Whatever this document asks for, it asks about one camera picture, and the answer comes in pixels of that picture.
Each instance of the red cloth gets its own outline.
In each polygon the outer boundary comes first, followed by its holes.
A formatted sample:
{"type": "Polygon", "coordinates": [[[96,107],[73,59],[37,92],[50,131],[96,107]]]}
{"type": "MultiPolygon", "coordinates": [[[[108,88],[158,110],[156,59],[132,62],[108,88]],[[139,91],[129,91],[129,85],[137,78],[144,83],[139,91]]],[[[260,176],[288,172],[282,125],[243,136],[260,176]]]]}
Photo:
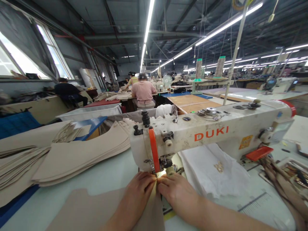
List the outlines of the red cloth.
{"type": "Polygon", "coordinates": [[[95,106],[102,106],[102,105],[108,105],[108,104],[115,104],[119,102],[120,100],[117,100],[117,99],[114,99],[112,101],[106,101],[106,99],[103,99],[101,101],[88,104],[87,106],[84,106],[84,107],[95,107],[95,106]]]}

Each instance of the white sewing machine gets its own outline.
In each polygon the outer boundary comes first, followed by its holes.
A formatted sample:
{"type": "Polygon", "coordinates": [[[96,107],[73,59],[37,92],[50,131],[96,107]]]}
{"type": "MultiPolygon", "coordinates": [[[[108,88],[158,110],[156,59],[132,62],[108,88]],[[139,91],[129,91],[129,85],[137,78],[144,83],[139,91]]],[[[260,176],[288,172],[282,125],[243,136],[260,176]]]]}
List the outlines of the white sewing machine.
{"type": "Polygon", "coordinates": [[[290,91],[297,84],[296,77],[267,79],[265,83],[260,86],[259,90],[273,93],[285,93],[290,91]]]}
{"type": "Polygon", "coordinates": [[[293,123],[294,110],[282,101],[255,100],[163,119],[150,119],[143,111],[143,124],[131,129],[133,157],[140,170],[158,173],[172,165],[175,153],[217,143],[240,161],[262,142],[280,142],[293,123]]]}
{"type": "Polygon", "coordinates": [[[162,92],[165,90],[165,85],[163,82],[156,82],[156,83],[152,83],[155,87],[155,89],[157,90],[157,92],[162,92]]]}

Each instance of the pink shirt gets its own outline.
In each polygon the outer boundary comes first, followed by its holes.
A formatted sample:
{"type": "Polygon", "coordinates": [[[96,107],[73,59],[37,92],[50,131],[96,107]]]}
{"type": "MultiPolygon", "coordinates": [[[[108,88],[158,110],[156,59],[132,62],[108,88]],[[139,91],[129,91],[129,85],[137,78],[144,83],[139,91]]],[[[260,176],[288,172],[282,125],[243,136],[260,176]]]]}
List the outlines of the pink shirt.
{"type": "Polygon", "coordinates": [[[151,82],[140,81],[132,86],[132,93],[136,95],[138,101],[149,104],[153,99],[152,94],[156,93],[156,89],[151,82]]]}

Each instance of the human hand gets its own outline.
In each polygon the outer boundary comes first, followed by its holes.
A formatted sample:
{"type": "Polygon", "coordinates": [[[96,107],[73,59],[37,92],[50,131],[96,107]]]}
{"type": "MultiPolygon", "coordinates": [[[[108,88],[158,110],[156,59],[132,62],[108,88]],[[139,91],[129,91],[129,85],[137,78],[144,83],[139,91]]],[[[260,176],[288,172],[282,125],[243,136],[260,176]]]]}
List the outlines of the human hand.
{"type": "Polygon", "coordinates": [[[132,230],[145,209],[155,182],[153,174],[138,172],[127,185],[116,212],[103,230],[132,230]]]}
{"type": "Polygon", "coordinates": [[[163,175],[157,179],[158,191],[167,199],[178,216],[187,223],[202,228],[204,220],[203,207],[205,198],[201,197],[190,183],[180,174],[175,173],[170,178],[163,175]]]}

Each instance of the plastic bin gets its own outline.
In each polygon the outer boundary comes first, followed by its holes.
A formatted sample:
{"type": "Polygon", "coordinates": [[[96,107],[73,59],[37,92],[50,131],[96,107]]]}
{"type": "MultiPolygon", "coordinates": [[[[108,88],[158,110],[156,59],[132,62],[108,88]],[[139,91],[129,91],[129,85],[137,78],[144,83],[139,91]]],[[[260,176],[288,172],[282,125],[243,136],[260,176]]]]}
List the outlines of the plastic bin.
{"type": "Polygon", "coordinates": [[[83,107],[71,112],[67,112],[62,115],[56,116],[56,118],[61,119],[62,121],[73,120],[73,121],[82,121],[87,119],[98,118],[101,116],[111,116],[122,114],[121,103],[102,105],[96,107],[83,107]]]}

